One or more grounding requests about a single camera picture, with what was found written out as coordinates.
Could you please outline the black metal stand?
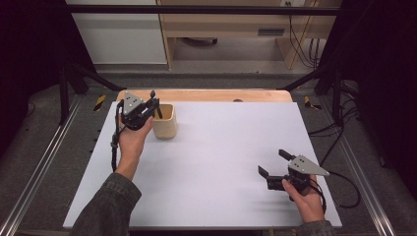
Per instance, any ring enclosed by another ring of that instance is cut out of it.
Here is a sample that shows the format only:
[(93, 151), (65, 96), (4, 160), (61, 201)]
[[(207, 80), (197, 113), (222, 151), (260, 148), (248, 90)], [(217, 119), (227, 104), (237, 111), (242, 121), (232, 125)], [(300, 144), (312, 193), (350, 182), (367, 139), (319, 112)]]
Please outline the black metal stand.
[(336, 67), (324, 65), (301, 79), (279, 88), (279, 90), (293, 91), (313, 79), (319, 80), (314, 87), (316, 95), (326, 95), (332, 89), (331, 118), (338, 127), (342, 127), (342, 107), (340, 103), (342, 78), (340, 71)]
[(119, 87), (105, 78), (101, 77), (98, 73), (90, 71), (78, 64), (66, 64), (59, 72), (59, 91), (60, 91), (60, 108), (61, 117), (60, 125), (63, 125), (70, 116), (70, 104), (69, 104), (69, 89), (71, 86), (76, 94), (86, 94), (89, 90), (85, 78), (90, 78), (95, 82), (103, 85), (105, 88), (113, 91), (121, 91), (122, 87)]

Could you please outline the light wooden desk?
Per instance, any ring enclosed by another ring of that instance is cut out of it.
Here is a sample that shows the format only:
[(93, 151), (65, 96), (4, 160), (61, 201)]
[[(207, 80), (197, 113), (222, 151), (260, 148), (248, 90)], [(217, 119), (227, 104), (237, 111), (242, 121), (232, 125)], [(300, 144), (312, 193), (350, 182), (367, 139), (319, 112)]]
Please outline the light wooden desk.
[[(338, 8), (342, 0), (156, 0), (156, 4), (188, 6)], [(325, 40), (334, 16), (162, 14), (168, 38), (272, 37), (291, 70), (307, 38)]]

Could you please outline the black makeup brush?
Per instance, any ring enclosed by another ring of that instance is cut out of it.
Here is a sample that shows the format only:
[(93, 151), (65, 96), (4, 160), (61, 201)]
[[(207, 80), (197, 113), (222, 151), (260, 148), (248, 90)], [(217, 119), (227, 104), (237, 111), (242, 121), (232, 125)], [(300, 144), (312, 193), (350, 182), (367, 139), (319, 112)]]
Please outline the black makeup brush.
[[(156, 96), (156, 93), (155, 93), (155, 91), (154, 90), (152, 90), (151, 92), (150, 92), (150, 98), (158, 98), (157, 96)], [(163, 118), (163, 115), (162, 115), (162, 112), (161, 112), (161, 109), (160, 109), (160, 103), (159, 103), (159, 106), (158, 107), (156, 107), (156, 111), (157, 111), (157, 115), (158, 115), (158, 117), (160, 118), (160, 119), (162, 119)]]

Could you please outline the aluminium floor rail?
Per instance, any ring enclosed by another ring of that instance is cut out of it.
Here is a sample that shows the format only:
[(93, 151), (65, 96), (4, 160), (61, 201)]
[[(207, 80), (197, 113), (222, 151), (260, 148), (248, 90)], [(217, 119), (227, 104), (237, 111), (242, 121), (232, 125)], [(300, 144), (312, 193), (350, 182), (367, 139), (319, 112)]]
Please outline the aluminium floor rail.
[(338, 141), (339, 149), (346, 161), (346, 165), (352, 175), (356, 186), (361, 194), (361, 199), (370, 214), (372, 221), (380, 236), (395, 236), (394, 229), (387, 217), (387, 214), (379, 201), (366, 172), (360, 166), (353, 149), (345, 135), (340, 133)]
[(36, 167), (30, 175), (27, 183), (25, 184), (24, 189), (17, 198), (13, 209), (0, 225), (0, 236), (13, 236), (19, 228), (19, 225), (31, 204), (34, 195), (36, 194), (50, 164), (55, 158), (58, 149), (60, 148), (66, 134), (68, 133), (69, 128), (72, 125), (82, 100), (82, 96), (74, 96), (68, 117), (64, 119), (62, 124), (57, 126), (53, 137), (48, 143), (45, 151), (42, 153), (42, 157), (36, 164)]

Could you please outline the black curtain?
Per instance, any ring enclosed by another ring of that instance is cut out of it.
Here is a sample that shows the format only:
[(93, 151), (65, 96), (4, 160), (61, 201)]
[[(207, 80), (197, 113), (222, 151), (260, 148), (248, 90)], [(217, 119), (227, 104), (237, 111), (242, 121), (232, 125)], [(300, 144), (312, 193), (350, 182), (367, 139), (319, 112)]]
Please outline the black curtain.
[(65, 64), (93, 71), (66, 0), (0, 0), (0, 157), (22, 127), (30, 97), (59, 83)]
[(322, 62), (358, 84), (380, 154), (417, 200), (417, 0), (341, 0)]

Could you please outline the black horizontal frame bar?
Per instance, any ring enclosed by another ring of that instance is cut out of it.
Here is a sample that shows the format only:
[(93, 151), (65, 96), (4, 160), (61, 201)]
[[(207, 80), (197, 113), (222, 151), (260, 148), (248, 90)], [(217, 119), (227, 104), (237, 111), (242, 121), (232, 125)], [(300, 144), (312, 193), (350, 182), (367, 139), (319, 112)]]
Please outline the black horizontal frame bar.
[(188, 5), (67, 5), (71, 13), (337, 16), (339, 8)]

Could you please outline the beige wooden cup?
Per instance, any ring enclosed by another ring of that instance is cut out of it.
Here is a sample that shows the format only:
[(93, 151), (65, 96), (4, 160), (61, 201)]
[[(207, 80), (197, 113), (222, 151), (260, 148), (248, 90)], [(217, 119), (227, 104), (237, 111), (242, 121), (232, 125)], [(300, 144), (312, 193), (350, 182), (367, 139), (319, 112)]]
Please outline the beige wooden cup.
[(154, 135), (161, 140), (173, 139), (177, 134), (176, 110), (173, 104), (160, 104), (152, 121)]

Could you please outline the wooden table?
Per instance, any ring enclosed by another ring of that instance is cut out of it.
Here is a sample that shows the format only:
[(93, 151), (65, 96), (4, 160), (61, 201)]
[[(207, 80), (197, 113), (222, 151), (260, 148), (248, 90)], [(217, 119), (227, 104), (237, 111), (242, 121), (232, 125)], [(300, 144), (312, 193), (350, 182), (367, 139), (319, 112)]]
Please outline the wooden table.
[(291, 94), (276, 89), (154, 89), (161, 101), (292, 102)]

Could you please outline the person's right hand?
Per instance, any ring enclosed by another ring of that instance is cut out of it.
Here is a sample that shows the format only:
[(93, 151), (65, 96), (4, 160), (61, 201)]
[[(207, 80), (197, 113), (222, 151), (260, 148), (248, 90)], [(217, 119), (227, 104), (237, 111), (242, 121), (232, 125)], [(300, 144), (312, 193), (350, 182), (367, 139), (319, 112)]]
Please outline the person's right hand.
[(326, 219), (322, 206), (322, 197), (317, 192), (318, 185), (315, 175), (310, 176), (311, 187), (306, 188), (302, 194), (300, 194), (289, 181), (282, 180), (281, 183), (285, 192), (296, 204), (304, 223), (311, 223)]

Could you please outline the yellow black tape marker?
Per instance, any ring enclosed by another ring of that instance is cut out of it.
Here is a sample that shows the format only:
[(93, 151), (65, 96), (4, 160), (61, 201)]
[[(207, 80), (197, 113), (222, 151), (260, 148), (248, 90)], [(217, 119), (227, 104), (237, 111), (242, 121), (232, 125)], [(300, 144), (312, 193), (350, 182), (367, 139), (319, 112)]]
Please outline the yellow black tape marker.
[(312, 109), (315, 109), (315, 110), (322, 110), (322, 107), (320, 105), (315, 105), (311, 102), (309, 96), (304, 96), (304, 105), (307, 108), (312, 108)]
[(97, 99), (97, 101), (96, 101), (96, 103), (95, 103), (95, 106), (94, 106), (94, 108), (93, 108), (93, 111), (99, 111), (99, 110), (100, 110), (100, 108), (101, 108), (101, 106), (102, 106), (102, 104), (103, 104), (103, 102), (104, 102), (105, 98), (106, 98), (106, 95), (105, 95), (105, 94), (101, 94), (101, 95), (98, 97), (98, 99)]

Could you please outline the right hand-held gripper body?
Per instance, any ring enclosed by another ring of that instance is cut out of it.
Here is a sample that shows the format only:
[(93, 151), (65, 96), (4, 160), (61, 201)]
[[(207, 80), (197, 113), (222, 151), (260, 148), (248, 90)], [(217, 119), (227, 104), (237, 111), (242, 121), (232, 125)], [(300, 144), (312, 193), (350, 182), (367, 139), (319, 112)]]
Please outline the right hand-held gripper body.
[(295, 158), (288, 161), (288, 173), (284, 176), (270, 176), (267, 178), (269, 190), (283, 191), (281, 181), (289, 181), (295, 189), (302, 194), (306, 188), (310, 187), (310, 176), (329, 176), (329, 172), (323, 169), (304, 155), (295, 155)]

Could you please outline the person's left hand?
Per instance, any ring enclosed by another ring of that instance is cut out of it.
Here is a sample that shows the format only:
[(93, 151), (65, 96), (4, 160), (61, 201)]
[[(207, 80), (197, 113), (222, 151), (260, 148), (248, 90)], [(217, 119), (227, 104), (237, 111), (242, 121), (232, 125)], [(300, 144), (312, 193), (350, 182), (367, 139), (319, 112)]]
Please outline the person's left hand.
[(149, 117), (145, 125), (138, 131), (125, 128), (119, 139), (121, 157), (115, 170), (116, 173), (132, 180), (143, 152), (147, 135), (152, 128), (152, 117)]

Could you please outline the white table board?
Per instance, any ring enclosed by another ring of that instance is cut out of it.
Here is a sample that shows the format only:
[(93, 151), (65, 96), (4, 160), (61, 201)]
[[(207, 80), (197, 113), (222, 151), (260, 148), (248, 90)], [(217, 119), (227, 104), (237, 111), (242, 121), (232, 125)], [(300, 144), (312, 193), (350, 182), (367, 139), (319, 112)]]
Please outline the white table board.
[(240, 230), (297, 226), (288, 195), (258, 170), (287, 174), (284, 149), (316, 158), (294, 102), (177, 102), (171, 140), (148, 135), (134, 177), (142, 196), (133, 230)]

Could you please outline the white cabinet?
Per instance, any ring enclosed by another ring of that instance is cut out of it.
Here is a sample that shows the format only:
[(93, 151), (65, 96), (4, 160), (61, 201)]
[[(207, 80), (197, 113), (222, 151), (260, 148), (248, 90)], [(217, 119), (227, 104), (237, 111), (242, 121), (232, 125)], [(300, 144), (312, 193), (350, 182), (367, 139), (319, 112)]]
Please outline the white cabinet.
[(158, 14), (73, 14), (95, 65), (165, 64)]

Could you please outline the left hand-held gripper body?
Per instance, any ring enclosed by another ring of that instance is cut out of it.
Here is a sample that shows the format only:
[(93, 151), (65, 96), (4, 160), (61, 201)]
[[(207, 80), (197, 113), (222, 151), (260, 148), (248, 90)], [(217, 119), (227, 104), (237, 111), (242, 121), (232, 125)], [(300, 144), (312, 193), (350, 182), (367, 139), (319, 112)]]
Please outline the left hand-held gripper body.
[(143, 100), (130, 92), (125, 94), (121, 119), (127, 128), (138, 131), (144, 127), (148, 118), (151, 116), (149, 114), (149, 108), (146, 108), (146, 102), (148, 100)]

